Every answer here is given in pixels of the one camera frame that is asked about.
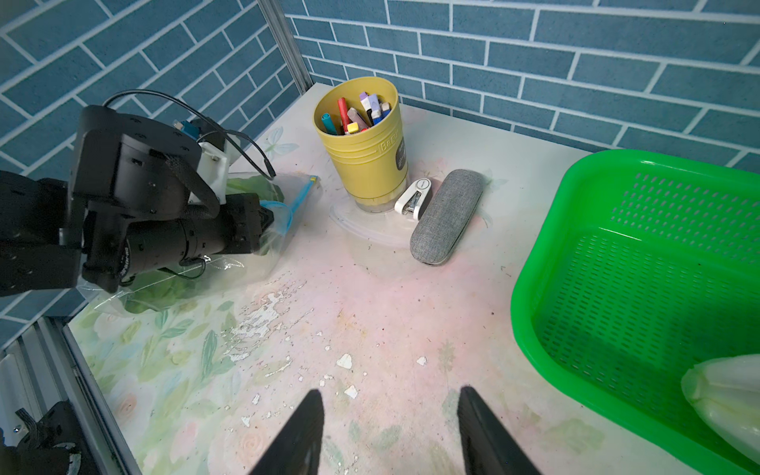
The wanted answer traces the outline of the red marker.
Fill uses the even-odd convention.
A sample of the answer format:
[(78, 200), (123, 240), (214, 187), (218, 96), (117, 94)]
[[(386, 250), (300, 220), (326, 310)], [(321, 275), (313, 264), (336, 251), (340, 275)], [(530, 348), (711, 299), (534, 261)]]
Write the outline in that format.
[(342, 122), (342, 130), (346, 135), (348, 133), (348, 126), (352, 123), (350, 116), (348, 116), (348, 103), (344, 97), (338, 99), (338, 112), (340, 112), (340, 122)]

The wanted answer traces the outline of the green plastic basket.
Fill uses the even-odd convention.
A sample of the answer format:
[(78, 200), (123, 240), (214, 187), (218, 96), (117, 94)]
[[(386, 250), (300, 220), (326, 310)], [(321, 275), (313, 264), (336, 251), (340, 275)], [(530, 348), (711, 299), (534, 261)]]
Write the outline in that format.
[(514, 288), (515, 340), (552, 386), (705, 474), (759, 466), (681, 380), (759, 350), (759, 177), (641, 150), (562, 178)]

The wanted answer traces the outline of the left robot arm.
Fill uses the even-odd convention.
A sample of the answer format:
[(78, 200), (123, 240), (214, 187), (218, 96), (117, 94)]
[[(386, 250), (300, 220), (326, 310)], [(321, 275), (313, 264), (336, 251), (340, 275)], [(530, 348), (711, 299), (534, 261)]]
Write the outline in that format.
[(81, 112), (68, 180), (1, 175), (1, 292), (114, 293), (138, 275), (180, 275), (211, 255), (252, 255), (275, 217), (255, 193), (226, 193), (241, 133), (198, 137), (105, 106)]

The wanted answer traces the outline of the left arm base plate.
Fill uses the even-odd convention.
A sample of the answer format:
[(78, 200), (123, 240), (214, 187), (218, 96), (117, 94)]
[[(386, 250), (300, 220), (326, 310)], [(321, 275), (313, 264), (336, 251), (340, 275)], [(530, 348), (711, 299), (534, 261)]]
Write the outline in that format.
[(2, 439), (2, 474), (101, 473), (69, 401), (59, 401), (39, 421), (25, 408), (15, 417), (27, 435), (17, 445), (6, 445)]

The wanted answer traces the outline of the yellow pen cup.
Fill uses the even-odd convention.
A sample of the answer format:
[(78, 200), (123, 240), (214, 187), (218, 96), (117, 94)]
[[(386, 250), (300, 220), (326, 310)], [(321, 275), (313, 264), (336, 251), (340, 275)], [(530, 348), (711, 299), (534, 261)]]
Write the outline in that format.
[[(376, 95), (390, 111), (377, 125), (356, 134), (344, 132), (338, 101), (366, 117), (360, 95)], [(320, 137), (342, 185), (360, 209), (379, 213), (394, 207), (408, 188), (409, 166), (404, 142), (402, 109), (395, 85), (387, 79), (366, 76), (331, 89), (313, 114)]]

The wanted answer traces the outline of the clear zipper bag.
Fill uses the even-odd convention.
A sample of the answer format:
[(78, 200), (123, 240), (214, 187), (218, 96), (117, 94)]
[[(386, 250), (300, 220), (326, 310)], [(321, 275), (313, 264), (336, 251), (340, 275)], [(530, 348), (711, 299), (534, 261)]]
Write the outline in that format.
[[(176, 275), (174, 267), (205, 265), (205, 259), (212, 255), (258, 253), (265, 231), (275, 223), (274, 210), (279, 206), (288, 212), (288, 223), (278, 232), (283, 241), (277, 267), (295, 236), (310, 196), (318, 188), (318, 177), (303, 173), (283, 173), (271, 181), (261, 176), (235, 174), (227, 184), (227, 202), (214, 220), (132, 225), (122, 252), (121, 285), (116, 292), (109, 293), (85, 280), (79, 281), (76, 289), (100, 310), (126, 311), (118, 294), (142, 274), (161, 271)], [(267, 277), (253, 283), (265, 281), (275, 267)]]

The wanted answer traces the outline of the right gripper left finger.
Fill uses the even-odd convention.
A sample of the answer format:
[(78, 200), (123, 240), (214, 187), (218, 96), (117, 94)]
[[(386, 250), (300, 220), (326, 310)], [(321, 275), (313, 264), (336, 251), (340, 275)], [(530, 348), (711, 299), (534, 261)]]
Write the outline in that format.
[(317, 475), (325, 424), (323, 398), (310, 390), (250, 475)]

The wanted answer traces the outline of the grey fabric case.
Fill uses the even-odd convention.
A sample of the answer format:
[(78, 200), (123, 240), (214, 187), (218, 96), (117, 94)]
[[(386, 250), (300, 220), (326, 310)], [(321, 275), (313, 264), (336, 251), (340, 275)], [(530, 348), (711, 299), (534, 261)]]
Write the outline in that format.
[(485, 177), (468, 169), (453, 170), (441, 182), (410, 239), (413, 258), (443, 265), (464, 235), (486, 188)]

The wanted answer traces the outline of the aluminium rail frame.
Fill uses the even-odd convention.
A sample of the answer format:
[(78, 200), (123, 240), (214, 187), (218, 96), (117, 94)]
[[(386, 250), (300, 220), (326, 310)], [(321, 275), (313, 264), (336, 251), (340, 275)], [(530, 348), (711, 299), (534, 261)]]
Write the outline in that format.
[(18, 409), (39, 421), (59, 401), (73, 405), (100, 474), (140, 473), (67, 321), (42, 318), (1, 350), (1, 440), (27, 435)]

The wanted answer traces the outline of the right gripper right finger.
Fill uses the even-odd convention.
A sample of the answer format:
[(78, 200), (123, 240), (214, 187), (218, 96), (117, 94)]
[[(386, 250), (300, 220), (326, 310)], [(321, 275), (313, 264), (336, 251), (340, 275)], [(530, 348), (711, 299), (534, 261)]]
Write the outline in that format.
[(457, 417), (466, 474), (540, 475), (536, 465), (471, 386), (460, 389)]

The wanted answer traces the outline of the purple marker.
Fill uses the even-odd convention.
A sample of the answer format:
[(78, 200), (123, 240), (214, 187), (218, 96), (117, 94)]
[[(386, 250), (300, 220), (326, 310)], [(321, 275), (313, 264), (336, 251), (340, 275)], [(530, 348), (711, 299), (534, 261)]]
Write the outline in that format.
[(371, 113), (373, 106), (372, 106), (372, 100), (370, 98), (370, 95), (367, 94), (366, 92), (362, 92), (359, 95), (359, 100), (361, 102), (361, 105), (364, 111), (367, 113)]

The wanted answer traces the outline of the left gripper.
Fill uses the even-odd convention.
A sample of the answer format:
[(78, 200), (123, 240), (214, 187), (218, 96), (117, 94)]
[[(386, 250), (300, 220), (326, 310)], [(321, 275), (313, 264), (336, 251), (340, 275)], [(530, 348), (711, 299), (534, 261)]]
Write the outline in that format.
[(160, 122), (90, 105), (79, 116), (68, 183), (68, 242), (81, 277), (114, 293), (128, 230), (138, 223), (216, 219), (221, 199), (201, 176), (202, 148)]

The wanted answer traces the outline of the small white stapler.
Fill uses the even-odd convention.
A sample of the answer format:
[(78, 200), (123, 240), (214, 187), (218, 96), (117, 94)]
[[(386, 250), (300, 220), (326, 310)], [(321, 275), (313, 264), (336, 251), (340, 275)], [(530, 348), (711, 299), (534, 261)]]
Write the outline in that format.
[(394, 211), (401, 216), (419, 221), (433, 197), (433, 182), (429, 178), (415, 180), (397, 199)]

